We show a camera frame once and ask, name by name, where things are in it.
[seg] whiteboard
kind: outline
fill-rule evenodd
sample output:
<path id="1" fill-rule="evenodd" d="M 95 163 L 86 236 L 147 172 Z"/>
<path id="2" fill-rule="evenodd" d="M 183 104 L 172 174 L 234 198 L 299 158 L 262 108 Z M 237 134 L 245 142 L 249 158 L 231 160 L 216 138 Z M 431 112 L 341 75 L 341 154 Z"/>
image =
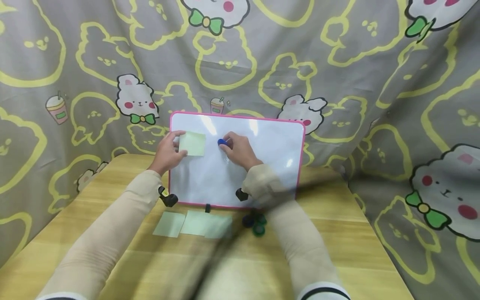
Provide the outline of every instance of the whiteboard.
<path id="1" fill-rule="evenodd" d="M 305 126 L 300 122 L 174 112 L 170 131 L 176 130 L 206 135 L 205 155 L 187 156 L 169 173 L 168 190 L 178 196 L 179 203 L 254 206 L 251 197 L 241 202 L 235 195 L 247 172 L 232 163 L 217 144 L 230 131 L 249 138 L 258 159 L 273 169 L 285 187 L 298 185 L 305 137 Z"/>

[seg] beige sleeve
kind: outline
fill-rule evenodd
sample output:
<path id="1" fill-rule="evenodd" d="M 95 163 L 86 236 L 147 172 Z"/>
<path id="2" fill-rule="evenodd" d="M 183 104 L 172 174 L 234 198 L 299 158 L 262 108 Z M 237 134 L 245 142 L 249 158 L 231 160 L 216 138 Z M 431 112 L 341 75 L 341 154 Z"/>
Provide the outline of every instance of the beige sleeve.
<path id="1" fill-rule="evenodd" d="M 267 165 L 251 168 L 242 186 L 242 190 L 262 206 L 275 202 L 272 191 L 281 192 L 283 189 L 280 179 Z M 271 209 L 266 218 L 290 266 L 295 297 L 306 286 L 316 282 L 341 285 L 322 236 L 295 200 L 288 200 Z"/>
<path id="2" fill-rule="evenodd" d="M 158 200 L 160 175 L 146 170 L 78 238 L 38 295 L 69 293 L 94 300 Z"/>

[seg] hand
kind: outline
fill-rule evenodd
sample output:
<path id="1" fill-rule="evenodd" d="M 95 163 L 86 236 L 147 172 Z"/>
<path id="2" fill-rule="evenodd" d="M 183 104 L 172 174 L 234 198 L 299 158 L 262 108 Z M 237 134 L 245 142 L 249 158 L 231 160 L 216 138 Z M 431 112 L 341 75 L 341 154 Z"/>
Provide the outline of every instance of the hand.
<path id="1" fill-rule="evenodd" d="M 182 134 L 185 134 L 185 131 L 172 131 L 158 143 L 155 158 L 148 170 L 153 170 L 162 176 L 168 170 L 179 165 L 181 160 L 187 156 L 187 151 L 178 152 L 179 143 L 173 140 Z"/>
<path id="2" fill-rule="evenodd" d="M 251 167 L 263 164 L 263 162 L 255 156 L 248 137 L 229 132 L 223 139 L 227 142 L 228 146 L 221 144 L 220 148 L 234 164 L 244 168 L 247 172 Z"/>

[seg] black clip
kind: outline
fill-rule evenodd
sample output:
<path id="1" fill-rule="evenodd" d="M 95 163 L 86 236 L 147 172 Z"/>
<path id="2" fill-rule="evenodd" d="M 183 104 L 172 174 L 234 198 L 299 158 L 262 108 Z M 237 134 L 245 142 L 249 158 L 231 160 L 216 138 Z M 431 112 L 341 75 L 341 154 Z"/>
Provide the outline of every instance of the black clip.
<path id="1" fill-rule="evenodd" d="M 240 201 L 245 201 L 248 199 L 248 194 L 243 192 L 241 190 L 241 188 L 239 188 L 236 192 L 235 192 L 235 195 L 237 196 L 237 198 L 240 200 Z"/>
<path id="2" fill-rule="evenodd" d="M 158 188 L 158 193 L 166 207 L 173 207 L 179 201 L 175 194 L 169 194 L 163 186 Z"/>

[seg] person's left hand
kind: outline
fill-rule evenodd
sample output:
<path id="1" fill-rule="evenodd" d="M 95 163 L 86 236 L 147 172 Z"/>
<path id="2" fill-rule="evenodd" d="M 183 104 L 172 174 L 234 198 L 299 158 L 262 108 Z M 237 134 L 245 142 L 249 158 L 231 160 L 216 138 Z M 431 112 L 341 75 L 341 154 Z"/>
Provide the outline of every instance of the person's left hand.
<path id="1" fill-rule="evenodd" d="M 153 170 L 162 176 L 165 172 L 178 166 L 180 161 L 187 156 L 187 151 L 178 152 L 179 143 L 173 140 L 182 134 L 185 134 L 185 131 L 172 131 L 158 143 L 155 158 L 148 170 Z"/>

